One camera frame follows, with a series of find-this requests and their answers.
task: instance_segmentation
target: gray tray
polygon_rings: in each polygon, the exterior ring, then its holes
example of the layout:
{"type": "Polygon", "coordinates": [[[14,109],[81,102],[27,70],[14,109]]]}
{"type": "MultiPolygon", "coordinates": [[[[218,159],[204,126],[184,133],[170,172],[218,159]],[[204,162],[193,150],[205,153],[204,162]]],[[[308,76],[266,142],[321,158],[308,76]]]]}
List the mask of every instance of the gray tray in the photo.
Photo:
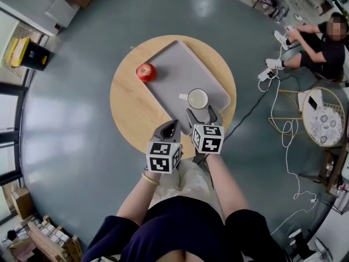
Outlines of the gray tray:
{"type": "Polygon", "coordinates": [[[219,112],[230,104],[230,97],[206,66],[181,41],[175,40],[153,55],[145,63],[151,63],[157,70],[157,79],[143,84],[171,119],[182,124],[182,133],[190,135],[186,109],[190,108],[196,118],[208,122],[207,107],[196,110],[179,94],[188,94],[195,88],[205,90],[208,104],[219,112]]]}

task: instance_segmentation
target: cup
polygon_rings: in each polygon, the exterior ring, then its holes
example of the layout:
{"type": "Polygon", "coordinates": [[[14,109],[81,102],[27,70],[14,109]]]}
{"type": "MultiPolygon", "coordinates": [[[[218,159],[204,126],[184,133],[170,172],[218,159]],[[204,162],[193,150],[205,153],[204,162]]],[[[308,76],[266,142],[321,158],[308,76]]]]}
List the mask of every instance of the cup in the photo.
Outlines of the cup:
{"type": "Polygon", "coordinates": [[[187,101],[189,106],[197,110],[206,107],[208,103],[207,93],[199,88],[190,91],[188,94],[180,94],[179,98],[187,101]]]}

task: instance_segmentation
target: white pants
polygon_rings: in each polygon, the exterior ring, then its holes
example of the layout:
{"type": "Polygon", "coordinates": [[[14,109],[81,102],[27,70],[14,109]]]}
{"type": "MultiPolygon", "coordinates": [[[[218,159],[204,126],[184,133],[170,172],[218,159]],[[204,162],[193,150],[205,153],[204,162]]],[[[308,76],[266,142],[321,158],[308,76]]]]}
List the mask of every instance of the white pants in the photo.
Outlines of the white pants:
{"type": "Polygon", "coordinates": [[[221,208],[210,178],[192,161],[181,160],[178,170],[172,174],[163,174],[153,200],[149,206],[175,196],[186,196],[210,204],[222,217],[221,208]]]}

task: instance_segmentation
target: white cube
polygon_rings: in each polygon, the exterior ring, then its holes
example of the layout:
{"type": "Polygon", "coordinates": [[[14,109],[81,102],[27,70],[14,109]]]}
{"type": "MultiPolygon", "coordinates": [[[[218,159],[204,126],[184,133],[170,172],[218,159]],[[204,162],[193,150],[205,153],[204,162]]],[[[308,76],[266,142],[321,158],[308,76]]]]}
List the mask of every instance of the white cube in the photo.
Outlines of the white cube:
{"type": "Polygon", "coordinates": [[[148,142],[147,164],[149,172],[171,174],[180,161],[180,143],[148,142]]]}
{"type": "Polygon", "coordinates": [[[219,154],[224,142],[224,127],[195,124],[191,138],[199,153],[219,154]]]}

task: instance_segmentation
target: apple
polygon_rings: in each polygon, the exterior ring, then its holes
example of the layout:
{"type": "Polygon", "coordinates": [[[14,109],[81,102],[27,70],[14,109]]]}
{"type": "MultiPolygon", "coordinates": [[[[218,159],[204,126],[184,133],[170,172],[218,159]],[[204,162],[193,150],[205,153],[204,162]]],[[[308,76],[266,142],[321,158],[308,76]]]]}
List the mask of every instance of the apple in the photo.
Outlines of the apple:
{"type": "Polygon", "coordinates": [[[137,68],[136,75],[142,82],[149,82],[155,80],[157,70],[150,63],[144,63],[137,68]]]}

